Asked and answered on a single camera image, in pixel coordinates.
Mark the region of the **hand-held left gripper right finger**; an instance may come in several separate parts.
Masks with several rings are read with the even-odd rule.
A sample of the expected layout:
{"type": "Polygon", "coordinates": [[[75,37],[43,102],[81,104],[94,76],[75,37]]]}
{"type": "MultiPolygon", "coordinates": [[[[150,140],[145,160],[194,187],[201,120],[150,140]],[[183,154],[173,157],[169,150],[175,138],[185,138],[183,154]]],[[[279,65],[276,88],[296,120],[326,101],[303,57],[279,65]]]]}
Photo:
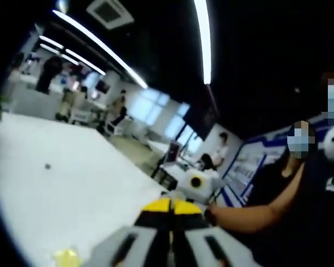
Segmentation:
{"type": "Polygon", "coordinates": [[[193,203],[173,199],[176,266],[256,266],[251,251],[216,226],[209,226],[193,203]]]}

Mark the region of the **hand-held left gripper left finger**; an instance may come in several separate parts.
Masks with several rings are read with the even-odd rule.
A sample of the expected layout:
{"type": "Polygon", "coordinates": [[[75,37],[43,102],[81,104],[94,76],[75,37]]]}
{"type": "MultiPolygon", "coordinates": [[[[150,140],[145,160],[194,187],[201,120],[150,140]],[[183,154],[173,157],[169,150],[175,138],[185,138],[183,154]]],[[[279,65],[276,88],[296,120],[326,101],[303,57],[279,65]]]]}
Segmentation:
{"type": "Polygon", "coordinates": [[[171,199],[144,206],[131,226],[122,226],[95,245],[83,266],[167,266],[171,199]]]}

